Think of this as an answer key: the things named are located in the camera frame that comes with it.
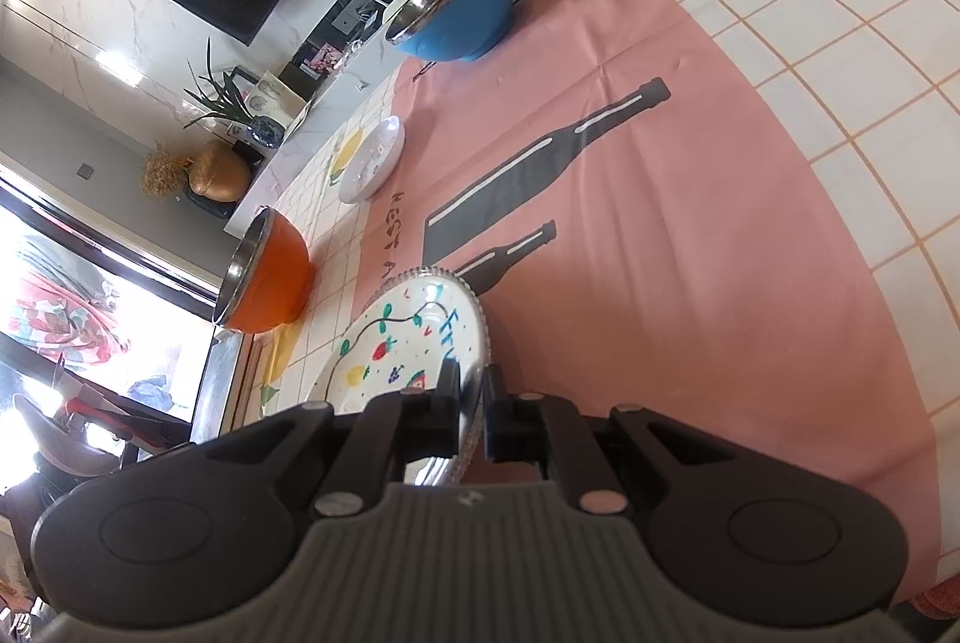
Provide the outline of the orange steel-lined bowl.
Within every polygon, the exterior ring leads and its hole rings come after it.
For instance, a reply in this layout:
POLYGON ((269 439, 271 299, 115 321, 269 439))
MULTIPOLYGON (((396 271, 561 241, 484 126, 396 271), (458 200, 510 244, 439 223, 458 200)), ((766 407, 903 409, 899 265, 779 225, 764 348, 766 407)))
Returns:
POLYGON ((298 228, 274 207, 260 207, 229 261, 213 324, 262 334, 295 322, 308 303, 314 272, 298 228))

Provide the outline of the golden round vase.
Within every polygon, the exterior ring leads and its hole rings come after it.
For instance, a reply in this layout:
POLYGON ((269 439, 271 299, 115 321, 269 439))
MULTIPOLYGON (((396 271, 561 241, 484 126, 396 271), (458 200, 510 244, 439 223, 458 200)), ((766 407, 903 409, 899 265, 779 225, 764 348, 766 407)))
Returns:
POLYGON ((251 180, 249 165, 219 140, 205 144, 189 168, 190 191, 221 204, 239 201, 251 180))

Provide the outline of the green potted plant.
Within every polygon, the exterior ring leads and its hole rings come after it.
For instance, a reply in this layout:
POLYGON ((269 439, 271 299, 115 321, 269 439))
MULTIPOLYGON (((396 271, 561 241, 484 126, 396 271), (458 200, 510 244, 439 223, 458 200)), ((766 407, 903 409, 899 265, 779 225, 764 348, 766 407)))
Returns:
POLYGON ((195 126, 207 119, 219 119, 238 126, 251 126, 254 115, 245 103, 233 76, 229 72, 223 72, 221 79, 213 76, 211 41, 206 42, 205 48, 206 72, 195 72, 192 64, 187 64, 187 67, 189 67, 194 87, 186 88, 185 93, 197 108, 203 110, 201 115, 195 116, 187 123, 187 127, 195 126))

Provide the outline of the pink and checked tablecloth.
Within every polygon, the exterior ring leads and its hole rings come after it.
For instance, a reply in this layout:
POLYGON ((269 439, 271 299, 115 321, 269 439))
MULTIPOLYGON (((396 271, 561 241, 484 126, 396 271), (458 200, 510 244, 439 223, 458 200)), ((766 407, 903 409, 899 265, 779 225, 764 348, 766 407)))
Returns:
POLYGON ((528 0, 480 61, 350 101, 278 207, 319 266, 263 362, 311 394, 384 280, 477 274, 514 391, 638 402, 869 490, 905 594, 958 573, 958 0, 528 0), (402 157, 338 189, 381 119, 402 157))

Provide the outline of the blue steel-lined bowl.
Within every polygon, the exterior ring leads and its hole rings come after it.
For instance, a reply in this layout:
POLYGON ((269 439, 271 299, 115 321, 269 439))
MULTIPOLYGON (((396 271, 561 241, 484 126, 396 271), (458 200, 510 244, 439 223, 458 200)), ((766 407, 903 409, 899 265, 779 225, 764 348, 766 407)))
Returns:
POLYGON ((408 0, 395 12, 386 41, 427 62, 475 61, 506 36, 514 0, 408 0))

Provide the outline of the white painted fruit plate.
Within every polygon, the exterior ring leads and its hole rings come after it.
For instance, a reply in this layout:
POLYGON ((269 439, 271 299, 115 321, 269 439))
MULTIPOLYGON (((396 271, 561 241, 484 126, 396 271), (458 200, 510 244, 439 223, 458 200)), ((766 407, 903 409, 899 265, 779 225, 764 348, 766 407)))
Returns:
POLYGON ((334 340, 309 397, 327 400, 337 414, 358 414, 380 394, 430 391, 446 360, 459 365, 459 454, 412 462, 405 480, 451 484, 462 477, 477 445, 480 428, 473 419, 491 361, 487 318, 464 277, 441 267, 415 267, 387 280, 334 340))

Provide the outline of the small white dish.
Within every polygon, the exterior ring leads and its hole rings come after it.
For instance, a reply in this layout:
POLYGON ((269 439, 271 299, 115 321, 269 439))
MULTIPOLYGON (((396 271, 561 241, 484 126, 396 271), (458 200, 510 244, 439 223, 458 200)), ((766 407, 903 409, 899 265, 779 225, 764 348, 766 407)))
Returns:
POLYGON ((398 116, 387 116, 358 145, 343 172, 338 189, 342 204, 371 199, 386 184, 398 165, 405 145, 405 126, 398 116))

